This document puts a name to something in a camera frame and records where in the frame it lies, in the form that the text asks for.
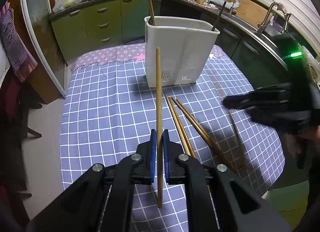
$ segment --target silver screw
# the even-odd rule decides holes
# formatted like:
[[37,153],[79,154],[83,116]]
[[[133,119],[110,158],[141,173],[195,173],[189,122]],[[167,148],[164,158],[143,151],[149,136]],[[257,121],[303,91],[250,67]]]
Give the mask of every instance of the silver screw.
[[101,171],[103,169],[103,165],[100,163],[96,163],[94,166],[92,166],[92,169],[94,171]]
[[140,154],[133,154],[133,155],[131,155],[131,159],[134,161],[138,161],[141,159],[141,155]]
[[186,160],[189,159],[189,156],[185,155],[185,154],[181,154],[181,155],[179,155],[179,159],[182,160],[182,161],[186,161]]
[[227,166],[225,166],[224,164],[219,164],[219,165],[217,166],[217,169],[218,169],[218,171],[224,172],[224,171],[226,171],[228,168],[227,168]]

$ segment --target pink star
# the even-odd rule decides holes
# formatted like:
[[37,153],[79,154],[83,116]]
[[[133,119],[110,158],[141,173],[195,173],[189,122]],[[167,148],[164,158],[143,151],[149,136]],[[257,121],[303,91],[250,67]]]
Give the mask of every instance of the pink star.
[[139,56],[135,56],[134,58],[136,59],[135,64],[137,64],[138,62],[145,59],[146,57],[143,53],[141,53]]

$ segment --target white plastic container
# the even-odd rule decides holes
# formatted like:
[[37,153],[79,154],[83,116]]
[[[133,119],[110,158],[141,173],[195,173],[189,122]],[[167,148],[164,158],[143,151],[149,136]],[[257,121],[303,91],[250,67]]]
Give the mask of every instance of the white plastic container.
[[201,20],[156,16],[156,26],[145,17],[146,75],[156,86],[156,48],[160,48],[162,85],[194,83],[200,76],[220,33]]

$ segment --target kitchen countertop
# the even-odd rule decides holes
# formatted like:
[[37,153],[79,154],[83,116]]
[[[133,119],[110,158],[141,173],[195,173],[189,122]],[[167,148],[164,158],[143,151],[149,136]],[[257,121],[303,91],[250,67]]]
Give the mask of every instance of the kitchen countertop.
[[[102,3],[105,1],[110,1],[110,0],[82,0],[80,3],[69,6],[62,11],[58,11],[56,13],[52,12],[49,15],[49,19],[51,21],[55,21],[61,17],[68,15],[69,13],[71,13],[73,11],[76,11],[78,9],[83,9],[83,8],[86,8],[86,7],[95,5],[95,4],[99,4],[99,3]],[[188,2],[188,0],[172,0],[172,1],[176,1],[176,2],[182,3],[184,5],[187,5],[193,9],[199,10],[209,16],[217,17],[219,14],[219,12],[215,9],[209,9],[209,8],[205,8],[205,7],[202,7],[199,5],[195,5],[191,2]],[[260,45],[262,45],[283,67],[286,68],[286,64],[281,59],[281,57],[278,55],[277,46],[271,40],[269,40],[265,35],[257,34],[256,33],[257,29],[255,29],[253,26],[249,25],[247,22],[243,21],[242,19],[240,19],[237,16],[229,15],[228,13],[223,12],[221,15],[221,19],[228,21],[228,22],[232,23],[233,25],[237,26],[240,30],[242,30],[247,35],[249,35],[251,38],[253,38],[258,43],[260,43]]]

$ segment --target green light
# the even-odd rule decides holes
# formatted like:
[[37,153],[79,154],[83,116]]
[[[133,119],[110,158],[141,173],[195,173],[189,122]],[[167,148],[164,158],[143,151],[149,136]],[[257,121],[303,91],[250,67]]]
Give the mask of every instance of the green light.
[[302,55],[302,52],[301,51],[298,51],[298,52],[294,52],[290,55],[290,57],[297,57],[297,56],[301,56]]

